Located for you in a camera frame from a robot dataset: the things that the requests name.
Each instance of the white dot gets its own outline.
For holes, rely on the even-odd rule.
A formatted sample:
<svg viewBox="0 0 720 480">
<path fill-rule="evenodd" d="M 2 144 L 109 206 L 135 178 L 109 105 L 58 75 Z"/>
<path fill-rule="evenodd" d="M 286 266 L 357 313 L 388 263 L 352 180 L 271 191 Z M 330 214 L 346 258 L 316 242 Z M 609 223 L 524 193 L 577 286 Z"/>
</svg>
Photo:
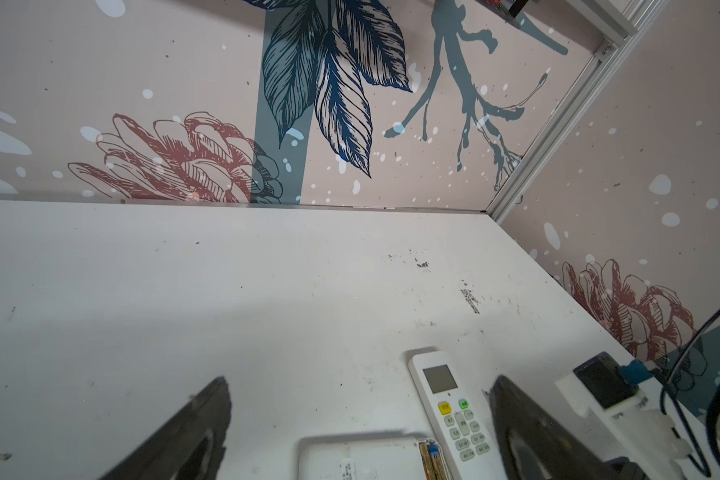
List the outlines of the white dot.
<svg viewBox="0 0 720 480">
<path fill-rule="evenodd" d="M 680 216 L 673 212 L 669 212 L 661 217 L 661 223 L 667 226 L 678 226 L 680 225 Z"/>
<path fill-rule="evenodd" d="M 657 175 L 648 186 L 648 190 L 656 195 L 667 195 L 672 190 L 672 180 L 664 174 Z"/>
<path fill-rule="evenodd" d="M 544 224 L 544 235 L 547 237 L 547 242 L 552 245 L 556 250 L 560 249 L 560 236 L 557 235 L 557 230 L 554 225 L 547 222 Z"/>
<path fill-rule="evenodd" d="M 80 127 L 80 135 L 88 141 L 98 141 L 101 132 L 93 127 Z"/>
<path fill-rule="evenodd" d="M 96 5 L 108 17 L 122 17 L 125 13 L 123 0 L 96 0 Z"/>
<path fill-rule="evenodd" d="M 4 111 L 0 111 L 0 120 L 7 121 L 10 124 L 16 123 L 16 119 L 11 117 L 9 114 L 5 113 Z"/>
<path fill-rule="evenodd" d="M 0 180 L 0 194 L 18 195 L 18 193 L 18 190 L 16 190 L 9 182 Z"/>
</svg>

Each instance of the floral wallpaper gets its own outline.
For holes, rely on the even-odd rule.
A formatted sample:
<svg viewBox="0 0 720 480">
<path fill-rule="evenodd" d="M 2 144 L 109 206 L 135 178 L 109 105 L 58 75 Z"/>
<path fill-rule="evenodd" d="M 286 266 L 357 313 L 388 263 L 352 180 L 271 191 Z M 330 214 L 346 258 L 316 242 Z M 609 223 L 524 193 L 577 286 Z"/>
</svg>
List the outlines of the floral wallpaper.
<svg viewBox="0 0 720 480">
<path fill-rule="evenodd" d="M 0 2 L 0 197 L 482 210 L 598 43 L 526 10 Z"/>
<path fill-rule="evenodd" d="M 157 120 L 155 133 L 132 118 L 112 118 L 117 134 L 97 134 L 102 168 L 70 171 L 107 197 L 279 204 L 277 162 L 232 124 L 207 112 Z"/>
<path fill-rule="evenodd" d="M 720 308 L 720 8 L 671 2 L 501 226 L 663 379 Z M 704 417 L 720 320 L 673 382 Z"/>
</svg>

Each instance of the white tabletop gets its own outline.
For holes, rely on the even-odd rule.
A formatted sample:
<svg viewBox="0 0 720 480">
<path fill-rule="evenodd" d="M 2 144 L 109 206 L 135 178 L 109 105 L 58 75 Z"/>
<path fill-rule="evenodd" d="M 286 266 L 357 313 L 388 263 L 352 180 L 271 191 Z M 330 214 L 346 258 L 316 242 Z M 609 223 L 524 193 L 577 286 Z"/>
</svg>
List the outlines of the white tabletop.
<svg viewBox="0 0 720 480">
<path fill-rule="evenodd" d="M 97 478 L 219 375 L 219 478 L 296 478 L 304 438 L 432 431 L 427 346 L 624 453 L 554 381 L 630 355 L 488 216 L 0 201 L 0 479 Z"/>
</svg>

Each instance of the remote control button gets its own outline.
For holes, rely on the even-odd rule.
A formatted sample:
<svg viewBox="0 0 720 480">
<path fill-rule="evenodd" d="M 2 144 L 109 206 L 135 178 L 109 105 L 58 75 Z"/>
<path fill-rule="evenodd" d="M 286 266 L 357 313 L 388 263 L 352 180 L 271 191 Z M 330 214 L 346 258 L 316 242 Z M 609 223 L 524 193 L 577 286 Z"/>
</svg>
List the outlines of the remote control button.
<svg viewBox="0 0 720 480">
<path fill-rule="evenodd" d="M 474 447 L 474 449 L 478 451 L 478 455 L 483 455 L 488 450 L 490 450 L 490 447 L 488 446 L 487 443 L 481 443 L 480 445 Z"/>
<path fill-rule="evenodd" d="M 469 435 L 469 424 L 464 419 L 464 414 L 459 412 L 454 417 L 456 417 L 456 425 L 461 429 L 461 435 Z"/>
<path fill-rule="evenodd" d="M 443 415 L 447 415 L 452 412 L 451 404 L 448 402 L 440 402 L 438 404 L 438 408 L 440 408 L 440 413 L 442 413 Z"/>
<path fill-rule="evenodd" d="M 461 440 L 456 441 L 457 450 L 464 450 L 466 447 L 469 447 L 469 440 L 467 438 L 462 438 Z"/>
<path fill-rule="evenodd" d="M 461 457 L 462 462 L 466 462 L 467 460 L 471 460 L 472 458 L 474 458 L 474 450 L 468 448 L 466 450 L 463 450 L 458 456 Z"/>
</svg>

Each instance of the white surface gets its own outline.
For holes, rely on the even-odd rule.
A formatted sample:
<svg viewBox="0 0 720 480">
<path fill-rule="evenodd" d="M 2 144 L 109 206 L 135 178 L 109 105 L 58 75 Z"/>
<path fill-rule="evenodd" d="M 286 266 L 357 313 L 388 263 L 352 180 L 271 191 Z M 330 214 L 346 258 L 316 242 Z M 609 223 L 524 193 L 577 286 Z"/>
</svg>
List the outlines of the white surface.
<svg viewBox="0 0 720 480">
<path fill-rule="evenodd" d="M 631 357 L 488 216 L 0 200 L 1 480 L 97 478 L 218 375 L 219 479 L 296 478 L 304 438 L 432 431 L 426 346 L 622 453 L 554 381 Z"/>
<path fill-rule="evenodd" d="M 298 480 L 425 480 L 414 437 L 331 442 L 304 448 Z"/>
<path fill-rule="evenodd" d="M 682 430 L 672 418 L 658 408 L 644 408 L 648 398 L 643 390 L 603 410 L 594 395 L 574 373 L 557 380 L 557 388 L 571 408 L 582 417 L 597 415 L 628 451 L 629 459 L 653 480 L 683 480 L 676 460 L 693 453 L 684 438 L 677 438 L 672 428 Z"/>
<path fill-rule="evenodd" d="M 448 366 L 451 376 L 456 382 L 456 388 L 444 390 L 438 393 L 432 393 L 432 388 L 428 383 L 424 370 L 436 366 Z M 496 448 L 494 428 L 487 428 L 482 418 L 490 417 L 490 407 L 485 403 L 476 402 L 481 399 L 480 395 L 472 397 L 462 389 L 463 380 L 461 379 L 461 368 L 453 363 L 447 352 L 426 352 L 414 355 L 408 361 L 408 369 L 414 380 L 414 385 L 418 391 L 419 398 L 422 400 L 422 406 L 429 417 L 430 425 L 434 429 L 434 435 L 440 443 L 443 454 L 445 454 L 446 463 L 451 469 L 451 473 L 456 480 L 485 480 L 486 478 L 503 478 L 504 465 L 501 461 L 501 454 Z M 464 399 L 469 403 L 469 409 L 474 413 L 474 421 L 480 424 L 478 432 L 470 432 L 466 436 L 460 432 L 460 437 L 455 440 L 451 437 L 451 427 L 445 425 L 445 417 L 440 412 L 439 405 L 442 402 L 448 402 L 451 406 L 451 413 L 448 416 L 454 417 L 455 424 L 452 428 L 459 428 L 458 420 L 455 418 L 457 413 L 462 410 L 459 406 L 459 400 Z M 477 455 L 476 445 L 470 441 L 472 435 L 482 433 L 485 437 L 484 442 L 488 444 L 490 450 L 482 455 Z M 456 442 L 466 438 L 469 447 L 461 451 L 456 448 Z M 470 449 L 475 455 L 467 461 L 461 460 L 461 453 Z"/>
</svg>

